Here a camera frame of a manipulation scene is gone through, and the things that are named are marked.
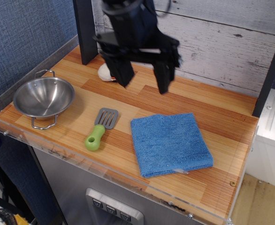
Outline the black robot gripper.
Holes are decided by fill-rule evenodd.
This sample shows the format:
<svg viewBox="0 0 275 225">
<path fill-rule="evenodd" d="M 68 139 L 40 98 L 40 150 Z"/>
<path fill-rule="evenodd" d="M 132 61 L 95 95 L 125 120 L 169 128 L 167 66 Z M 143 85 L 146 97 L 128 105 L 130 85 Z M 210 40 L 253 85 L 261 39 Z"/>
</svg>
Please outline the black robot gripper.
<svg viewBox="0 0 275 225">
<path fill-rule="evenodd" d="M 179 41 L 158 29 L 152 0 L 104 0 L 101 4 L 113 31 L 98 34 L 102 58 L 117 82 L 126 88 L 135 75 L 130 61 L 153 64 L 160 94 L 168 92 L 180 66 Z"/>
</svg>

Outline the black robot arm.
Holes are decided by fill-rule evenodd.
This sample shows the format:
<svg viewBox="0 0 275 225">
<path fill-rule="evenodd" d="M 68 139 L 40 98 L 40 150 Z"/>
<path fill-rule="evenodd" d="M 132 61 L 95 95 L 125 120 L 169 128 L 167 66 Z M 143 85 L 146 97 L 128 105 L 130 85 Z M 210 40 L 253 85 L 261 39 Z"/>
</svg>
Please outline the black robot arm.
<svg viewBox="0 0 275 225">
<path fill-rule="evenodd" d="M 179 41 L 158 29 L 152 0 L 104 0 L 113 31 L 95 36 L 101 56 L 117 82 L 126 87 L 135 75 L 132 62 L 153 66 L 160 94 L 168 91 L 180 66 Z"/>
</svg>

